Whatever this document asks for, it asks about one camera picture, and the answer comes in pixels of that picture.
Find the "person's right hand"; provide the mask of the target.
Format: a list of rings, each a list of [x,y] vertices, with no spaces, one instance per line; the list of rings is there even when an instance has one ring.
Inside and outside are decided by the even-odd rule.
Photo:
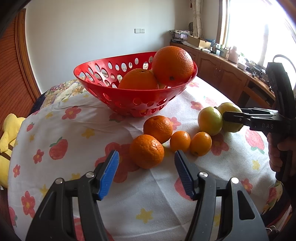
[[[286,138],[277,146],[273,146],[273,139],[271,133],[267,135],[268,141],[268,155],[269,165],[274,172],[279,172],[282,167],[282,161],[280,159],[280,151],[293,151],[292,153],[292,167],[290,168],[290,175],[295,175],[295,151],[296,140],[295,138]]]

